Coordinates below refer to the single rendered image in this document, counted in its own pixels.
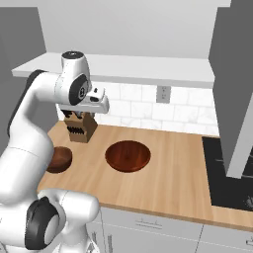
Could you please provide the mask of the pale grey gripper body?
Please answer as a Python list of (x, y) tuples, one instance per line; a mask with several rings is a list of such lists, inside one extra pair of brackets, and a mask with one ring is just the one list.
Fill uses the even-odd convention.
[(97, 97), (87, 96), (82, 102), (79, 103), (83, 112), (106, 114), (109, 111), (109, 99), (104, 95), (101, 99)]

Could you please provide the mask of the white open cabinet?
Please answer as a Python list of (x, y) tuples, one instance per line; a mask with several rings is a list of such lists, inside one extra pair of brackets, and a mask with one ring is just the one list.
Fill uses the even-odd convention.
[(85, 53), (99, 82), (210, 88), (217, 9), (231, 0), (33, 0), (45, 53), (13, 69), (61, 70), (60, 56)]

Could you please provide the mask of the large brown wooden bowl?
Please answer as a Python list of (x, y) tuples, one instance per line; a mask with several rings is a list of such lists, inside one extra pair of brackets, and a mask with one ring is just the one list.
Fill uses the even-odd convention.
[(112, 144), (105, 152), (107, 163), (115, 170), (132, 173), (145, 167), (151, 158), (149, 148), (141, 142), (122, 140)]

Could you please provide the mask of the small brown wooden bowl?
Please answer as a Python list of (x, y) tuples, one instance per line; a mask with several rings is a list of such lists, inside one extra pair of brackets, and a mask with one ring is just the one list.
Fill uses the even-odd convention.
[(72, 151), (68, 147), (56, 146), (46, 171), (52, 174), (62, 173), (72, 163)]

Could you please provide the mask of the grey cabinet door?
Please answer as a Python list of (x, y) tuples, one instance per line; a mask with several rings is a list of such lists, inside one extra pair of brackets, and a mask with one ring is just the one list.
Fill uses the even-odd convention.
[(116, 229), (100, 222), (91, 222), (87, 229), (100, 248), (101, 253), (109, 253), (108, 235), (113, 235), (113, 253), (196, 253), (198, 242), (183, 239), (169, 239), (164, 236), (146, 236), (134, 239), (126, 233), (119, 235)]
[(0, 149), (7, 145), (8, 121), (25, 88), (12, 70), (45, 52), (37, 7), (0, 7)]
[(239, 179), (253, 148), (253, 0), (217, 9), (209, 61), (225, 175)]

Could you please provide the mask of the grey lower cabinet door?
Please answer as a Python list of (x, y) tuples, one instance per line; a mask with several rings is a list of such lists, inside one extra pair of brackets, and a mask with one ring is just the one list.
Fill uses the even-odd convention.
[(119, 235), (116, 229), (100, 222), (91, 222), (87, 229), (100, 248), (101, 253), (109, 253), (108, 235), (113, 235), (113, 253), (196, 253), (198, 242), (183, 239), (169, 239), (164, 236), (146, 236), (134, 239), (126, 233)]

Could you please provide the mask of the wooden knife block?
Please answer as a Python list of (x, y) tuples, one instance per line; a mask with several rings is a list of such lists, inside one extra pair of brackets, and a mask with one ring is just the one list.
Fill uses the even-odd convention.
[(70, 140), (88, 143), (98, 126), (91, 114), (73, 111), (64, 111), (63, 113)]

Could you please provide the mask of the wide grey drawer front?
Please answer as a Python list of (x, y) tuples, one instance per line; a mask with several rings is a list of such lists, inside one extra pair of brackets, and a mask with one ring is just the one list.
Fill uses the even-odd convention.
[[(135, 225), (136, 220), (142, 219), (149, 222), (157, 220), (158, 224), (162, 224), (162, 229)], [(105, 207), (100, 208), (96, 221), (106, 225), (106, 231), (109, 228), (116, 229), (119, 235), (126, 233), (134, 239), (142, 239), (146, 236), (164, 236), (169, 239), (198, 242), (203, 228), (201, 224), (195, 222)]]

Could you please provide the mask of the black hob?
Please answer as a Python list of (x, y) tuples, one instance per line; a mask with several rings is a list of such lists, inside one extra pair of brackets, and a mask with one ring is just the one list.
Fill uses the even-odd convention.
[(216, 207), (253, 211), (253, 175), (241, 179), (225, 174), (220, 139), (202, 137), (211, 204)]

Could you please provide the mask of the narrow grey drawer front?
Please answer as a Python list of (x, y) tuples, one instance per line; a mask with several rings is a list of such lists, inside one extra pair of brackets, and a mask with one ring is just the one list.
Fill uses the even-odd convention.
[(205, 225), (199, 241), (197, 253), (253, 253), (253, 232)]

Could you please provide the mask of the grey wall outlet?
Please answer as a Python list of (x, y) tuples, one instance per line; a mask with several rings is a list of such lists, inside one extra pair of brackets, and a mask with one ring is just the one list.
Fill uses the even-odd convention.
[(171, 97), (171, 87), (170, 86), (158, 86), (156, 90), (156, 102), (169, 104)]

